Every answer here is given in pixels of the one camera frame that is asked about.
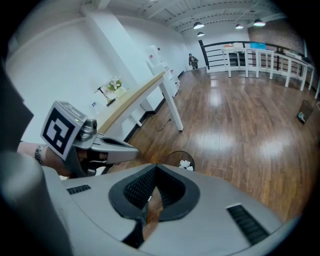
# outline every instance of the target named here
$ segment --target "person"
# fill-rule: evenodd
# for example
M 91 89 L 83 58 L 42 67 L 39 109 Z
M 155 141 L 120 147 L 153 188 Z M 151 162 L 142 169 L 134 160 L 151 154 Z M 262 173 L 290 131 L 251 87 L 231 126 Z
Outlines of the person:
M 192 54 L 189 54 L 189 66 L 192 66 L 193 70 L 198 69 L 198 59 L 194 56 L 192 56 Z
M 35 158 L 42 166 L 55 169 L 60 176 L 71 176 L 71 173 L 66 169 L 63 160 L 55 152 L 53 152 L 48 145 L 21 141 L 17 152 L 27 154 Z M 80 162 L 88 158 L 86 150 L 76 149 L 76 152 Z M 101 160 L 106 160 L 108 158 L 108 154 L 100 153 L 99 158 Z

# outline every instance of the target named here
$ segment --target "wristwatch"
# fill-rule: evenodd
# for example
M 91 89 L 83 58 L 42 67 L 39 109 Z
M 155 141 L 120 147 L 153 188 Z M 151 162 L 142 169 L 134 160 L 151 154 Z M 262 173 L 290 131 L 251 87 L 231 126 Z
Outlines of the wristwatch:
M 42 162 L 41 152 L 44 149 L 45 145 L 39 145 L 35 152 L 34 152 L 34 158 L 39 162 L 40 165 L 44 165 L 44 162 Z

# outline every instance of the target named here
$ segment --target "white wall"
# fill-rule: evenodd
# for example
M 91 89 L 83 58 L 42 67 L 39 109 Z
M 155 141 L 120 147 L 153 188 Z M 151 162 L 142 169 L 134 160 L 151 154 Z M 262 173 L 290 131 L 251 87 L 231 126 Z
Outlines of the white wall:
M 93 94 L 94 88 L 118 74 L 95 45 L 85 22 L 62 27 L 17 51 L 6 70 L 34 114 L 22 140 L 35 143 L 42 142 L 40 131 L 55 100 L 68 101 L 92 117 L 93 101 L 106 104 L 101 93 Z M 134 125 L 125 121 L 115 135 L 124 139 Z
M 205 35 L 197 37 L 198 32 L 203 32 Z M 235 29 L 232 22 L 217 22 L 207 24 L 200 29 L 189 29 L 182 33 L 185 44 L 189 53 L 193 54 L 198 60 L 198 67 L 203 68 L 206 66 L 205 58 L 199 45 L 199 40 L 203 41 L 204 45 L 226 42 L 226 41 L 249 41 L 248 29 Z M 213 49 L 220 49 L 221 46 L 207 48 L 207 51 Z M 221 51 L 211 52 L 213 55 L 221 54 Z M 218 60 L 223 56 L 211 57 L 210 60 Z
M 42 0 L 20 24 L 15 32 L 19 45 L 52 26 L 84 17 L 80 0 Z
M 86 23 L 92 36 L 109 55 L 109 61 L 121 71 L 130 87 L 144 86 L 153 78 L 153 74 L 141 57 L 143 52 L 110 10 L 95 11 L 92 8 L 91 5 L 82 8 L 87 15 Z M 161 90 L 155 88 L 142 103 L 143 108 L 154 111 L 163 98 Z
M 164 62 L 176 75 L 186 71 L 188 50 L 182 35 L 161 24 L 135 17 L 116 15 L 136 46 L 143 52 L 141 58 L 148 60 L 146 48 L 156 45 Z

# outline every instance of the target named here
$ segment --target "black cable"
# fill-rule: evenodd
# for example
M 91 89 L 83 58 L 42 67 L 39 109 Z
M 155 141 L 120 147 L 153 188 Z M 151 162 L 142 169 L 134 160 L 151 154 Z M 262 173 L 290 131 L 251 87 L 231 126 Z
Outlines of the black cable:
M 140 104 L 140 107 L 141 107 L 145 112 L 147 112 L 147 111 L 145 110 L 145 108 L 144 108 L 141 104 Z M 149 114 L 148 116 L 151 117 L 151 119 L 152 119 L 152 121 L 153 121 L 153 124 L 154 124 L 154 127 L 155 127 L 155 129 L 156 129 L 158 132 L 161 132 L 161 131 L 166 127 L 167 123 L 169 123 L 169 122 L 171 121 L 171 118 L 169 118 L 169 120 L 166 121 L 166 123 L 164 124 L 164 126 L 163 126 L 161 129 L 158 129 L 158 128 L 157 128 L 157 125 L 156 125 L 156 122 L 155 122 L 154 118 L 152 117 L 152 115 Z

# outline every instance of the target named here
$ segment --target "wooden floor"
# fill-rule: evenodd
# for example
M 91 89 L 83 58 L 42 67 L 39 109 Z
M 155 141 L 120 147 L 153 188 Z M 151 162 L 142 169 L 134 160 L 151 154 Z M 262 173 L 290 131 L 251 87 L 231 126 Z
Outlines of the wooden floor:
M 265 73 L 245 78 L 244 72 L 232 72 L 229 78 L 227 72 L 209 75 L 199 69 L 186 72 L 180 80 L 174 101 L 183 132 L 174 121 L 156 131 L 148 117 L 129 141 L 140 149 L 141 157 L 111 171 L 165 163 L 170 152 L 183 150 L 194 158 L 198 173 L 231 182 L 283 221 L 301 214 L 320 166 L 315 91 L 299 91 L 294 79 L 285 88 L 285 78 L 269 80 Z M 302 100 L 314 106 L 305 125 L 296 118 Z M 154 116 L 158 129 L 169 118 L 164 103 Z M 155 228 L 161 210 L 160 197 L 154 198 L 158 201 L 152 199 L 149 205 L 149 230 Z

